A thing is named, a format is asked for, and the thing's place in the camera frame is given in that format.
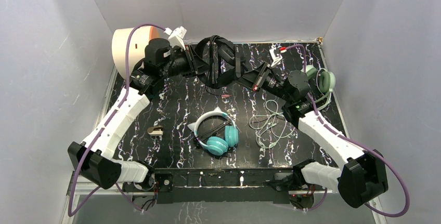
white cylinder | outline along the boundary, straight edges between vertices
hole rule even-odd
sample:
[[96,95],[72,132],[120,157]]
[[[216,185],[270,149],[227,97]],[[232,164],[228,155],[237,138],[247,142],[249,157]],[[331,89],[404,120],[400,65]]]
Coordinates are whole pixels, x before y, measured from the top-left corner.
[[[118,73],[126,79],[125,71],[125,51],[127,39],[133,28],[118,29],[113,33],[112,56]],[[130,40],[128,49],[128,69],[133,71],[135,64],[145,57],[144,49],[153,38],[158,38],[158,30],[154,27],[141,27],[137,29]]]

headphone ear cushion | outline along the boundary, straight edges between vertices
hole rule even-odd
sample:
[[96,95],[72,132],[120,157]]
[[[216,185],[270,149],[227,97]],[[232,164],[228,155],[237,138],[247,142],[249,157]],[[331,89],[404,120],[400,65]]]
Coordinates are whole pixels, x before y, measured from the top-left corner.
[[225,141],[228,146],[234,147],[239,143],[239,131],[234,126],[225,127]]
[[335,87],[335,75],[332,72],[322,71],[320,73],[319,90],[321,93],[328,93]]
[[309,64],[306,66],[306,76],[308,77],[308,80],[310,80],[311,78],[313,78],[317,73],[317,69]]
[[220,137],[210,137],[206,149],[213,155],[222,155],[228,151],[228,144]]

gray floor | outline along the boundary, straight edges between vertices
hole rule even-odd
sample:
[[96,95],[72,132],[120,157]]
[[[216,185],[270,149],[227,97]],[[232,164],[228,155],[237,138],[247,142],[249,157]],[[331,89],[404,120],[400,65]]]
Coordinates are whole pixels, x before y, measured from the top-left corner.
[[375,223],[366,207],[354,209],[338,194],[328,194],[325,202],[314,211],[303,214],[290,205],[270,202],[190,202],[159,204],[143,215],[121,195],[94,195],[75,215],[79,223],[185,223],[185,224],[286,224],[286,223]]

black headphones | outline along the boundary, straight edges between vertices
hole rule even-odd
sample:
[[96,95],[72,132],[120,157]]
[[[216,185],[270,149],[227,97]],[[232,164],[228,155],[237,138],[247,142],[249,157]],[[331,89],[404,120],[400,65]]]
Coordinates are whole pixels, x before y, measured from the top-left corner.
[[[210,42],[210,49],[209,49],[209,57],[210,57],[210,69],[207,74],[199,75],[198,78],[201,82],[203,82],[206,86],[214,89],[219,89],[221,87],[227,86],[231,84],[235,79],[235,70],[230,69],[224,73],[221,71],[221,64],[222,59],[225,60],[229,65],[235,66],[236,60],[235,60],[235,45],[233,42],[222,38],[218,35],[213,35],[211,37],[204,38],[201,40],[194,52],[196,55],[199,56],[199,58],[202,59],[202,55],[205,49],[205,46],[207,43]],[[214,43],[217,45],[217,79],[215,76],[215,73],[213,72],[213,66],[214,66]],[[245,67],[245,57],[243,55],[240,56],[240,64],[241,64],[241,70],[242,73],[246,71]]]

black marble table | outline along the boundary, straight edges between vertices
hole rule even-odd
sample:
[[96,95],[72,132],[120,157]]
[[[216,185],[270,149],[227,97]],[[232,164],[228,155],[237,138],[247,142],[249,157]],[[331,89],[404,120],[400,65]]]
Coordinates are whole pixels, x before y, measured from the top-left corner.
[[[293,43],[271,44],[238,44],[247,58],[249,69],[257,68],[261,62],[270,62],[269,49],[273,46],[289,46]],[[323,68],[323,61],[317,43],[304,43],[307,49],[308,63],[316,68]],[[298,51],[291,50],[283,54],[283,61],[274,70],[281,77],[285,78],[292,70],[302,68],[302,58]],[[315,79],[310,81],[315,98],[320,92],[315,86]],[[120,94],[123,87],[123,80],[118,75],[113,87],[110,99],[111,107]],[[173,77],[165,81],[164,89],[159,97],[152,100],[150,105],[140,113],[135,122],[128,129],[118,149],[115,152],[115,159],[126,161],[142,160],[154,168],[288,168],[305,160],[315,159],[319,163],[335,166],[335,163],[325,151],[304,133],[294,130],[289,138],[281,139],[271,150],[261,149],[256,143],[256,130],[248,126],[251,116],[268,114],[264,108],[266,100],[274,99],[279,103],[279,112],[284,102],[274,95],[259,91],[254,93],[238,84],[231,84],[228,87],[213,90],[215,94],[228,94],[228,98],[221,98],[209,94],[205,86],[197,78]],[[272,103],[269,107],[275,110]],[[188,139],[190,130],[187,125],[193,123],[197,118],[207,111],[220,107],[224,112],[230,114],[239,128],[239,144],[232,152],[225,157],[214,157],[205,150],[197,148],[194,141]],[[338,130],[343,131],[342,120],[334,101],[322,110],[325,118]],[[217,125],[216,121],[207,120],[203,128],[210,125]],[[280,134],[284,121],[278,120],[275,132]],[[152,138],[147,134],[147,128],[162,125],[164,135]],[[287,125],[284,134],[289,133],[294,127]],[[266,133],[263,135],[264,142],[268,145],[269,140],[275,137]]]

